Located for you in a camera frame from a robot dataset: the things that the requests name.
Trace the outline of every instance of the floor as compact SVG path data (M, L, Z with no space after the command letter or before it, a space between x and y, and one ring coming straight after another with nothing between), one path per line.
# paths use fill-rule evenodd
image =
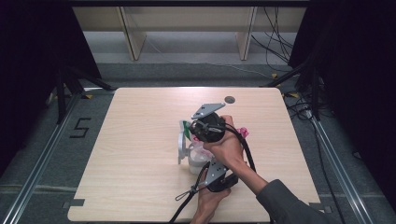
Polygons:
M131 65L149 70L156 67L155 64L158 64L157 70L149 70L151 73L156 73L161 71L163 64L172 66L172 64L178 63L180 69L185 68L187 71L203 69L204 72L208 73L208 76L215 76L216 74L211 74L213 71L217 71L219 74L238 72L244 74L244 79L254 76L266 79L273 74L283 74L284 72L277 71L279 69L289 69L284 61L273 53L267 53L254 40L250 44L247 60L241 61L234 34L232 33L148 33L142 54L139 60L134 62L130 60L123 33L88 32L85 35L104 79L114 83L122 83L121 85L138 85L124 80L128 77L120 77L120 73L129 71ZM269 37L266 34L253 35L259 42L265 46L267 45ZM290 43L295 38L295 34L282 34L282 36ZM276 52L282 53L279 44L275 41L272 41L269 47ZM161 85L161 83L147 83L148 80L145 79L145 82L140 84L142 86ZM257 86L257 84L257 81L250 80L246 85ZM238 85L238 82L232 84L223 83L222 85ZM281 88L290 88L292 90L292 85L284 85ZM112 94L98 92L93 94L93 97L89 100L80 99L77 102L68 121L69 123L56 144L57 147L51 152L50 160L46 164L42 176L37 181L29 203L22 208L24 211L22 216L19 217L19 223L71 223L67 219L67 203L72 201L77 190L84 168L81 164L86 163L90 157L96 135L106 115L106 109L100 108L108 108L111 99ZM296 104L301 102L299 100L300 98L286 97L285 103L290 108L295 109L297 108ZM15 202L23 184L29 178L43 148L46 148L48 139L50 139L54 130L53 124L57 119L56 110L56 103L49 104L49 108L43 112L40 121L35 127L37 132L32 133L30 138L26 140L26 148L19 152L1 177L0 219L6 218L7 210ZM364 163L351 153L354 148L349 143L347 135L343 133L342 127L336 118L333 117L332 111L329 108L323 108L321 113L323 113L323 119L320 124L323 125L351 182L363 199L371 217L371 223L396 223L394 211L390 208L386 198L382 195L370 173L365 168ZM91 121L89 123L92 124L84 141L70 138L70 135L75 133L75 123L81 118L90 118ZM318 148L313 135L312 125L295 116L292 122L304 151L308 168L313 176L319 198L324 205L328 205L332 209L330 216L340 220L335 201L329 191L329 185L319 169L320 160L318 159ZM323 157L323 164L328 173L328 179L331 181L332 191L335 194L336 201L339 203L346 223L362 223L357 218L356 212L353 211L351 201L348 200L347 194L334 174L332 165L326 160L325 154L323 154Z

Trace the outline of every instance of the desk leg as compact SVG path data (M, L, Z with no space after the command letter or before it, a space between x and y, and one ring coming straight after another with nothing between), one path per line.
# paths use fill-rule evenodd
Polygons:
M241 60L248 59L248 48L250 46L251 33L253 32L254 21L256 20L257 7L251 7L247 17L246 30L235 34L236 42L239 48L239 57Z
M120 7L120 19L123 21L122 29L127 39L131 58L133 61L138 60L146 39L146 32L139 31L128 7Z

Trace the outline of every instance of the gray carpet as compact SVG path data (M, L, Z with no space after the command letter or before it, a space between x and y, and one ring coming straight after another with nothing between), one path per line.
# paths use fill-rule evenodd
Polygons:
M270 80L262 75L247 73L231 67L211 64L98 64L103 75L103 81L115 87L173 87L173 86L240 86L257 87ZM260 71L270 76L274 69L265 65L237 65L238 68ZM279 66L278 69L289 69ZM293 89L296 77L280 86L283 91ZM81 80L85 87L93 87L87 81ZM54 151L46 171L42 175L35 193L26 206L20 223L71 223L67 220L65 202L70 202L79 180L90 157L93 144L105 118L111 102L111 94L96 93L91 99L80 99L74 109L62 138ZM294 105L298 99L287 97L287 105ZM322 113L331 114L328 109ZM336 118L321 116L334 148L342 159L348 174L358 189L361 197L369 208L375 223L396 223L394 211L374 182L364 163L353 157L353 146L348 141L341 125ZM57 104L49 105L37 121L35 131L26 140L26 147L14 158L0 179L0 219L4 218L9 206L15 199L21 185L24 183L35 161L46 145L57 119ZM83 134L75 130L79 119L81 126L89 128L84 138L70 138L72 135ZM294 118L294 129L300 141L303 153L311 172L321 202L333 210L329 216L340 219L334 200L320 169L318 147L314 131L306 120ZM323 162L330 183L340 204L346 223L358 223L349 202L341 189L326 157Z

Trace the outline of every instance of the person's left hand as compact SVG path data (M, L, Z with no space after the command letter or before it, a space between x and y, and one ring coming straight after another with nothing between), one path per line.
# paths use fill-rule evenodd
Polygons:
M207 169L201 176L200 182L206 178ZM198 208L191 221L191 224L206 224L215 215L215 211L219 206L220 201L230 195L231 189L225 189L221 192L212 192L205 186L199 187Z

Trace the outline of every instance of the light wood tabletop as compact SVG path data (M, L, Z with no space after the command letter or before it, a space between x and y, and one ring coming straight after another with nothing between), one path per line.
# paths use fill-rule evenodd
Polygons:
M202 105L233 104L218 110L246 127L257 172L267 181L282 180L305 203L319 203L303 152L278 89L272 88L121 88L114 95L97 137L75 200L72 221L167 222L184 201L175 197L191 188L187 158L177 164L179 121L191 119ZM178 216L189 221L196 195ZM262 222L269 216L239 181L219 205L213 222Z

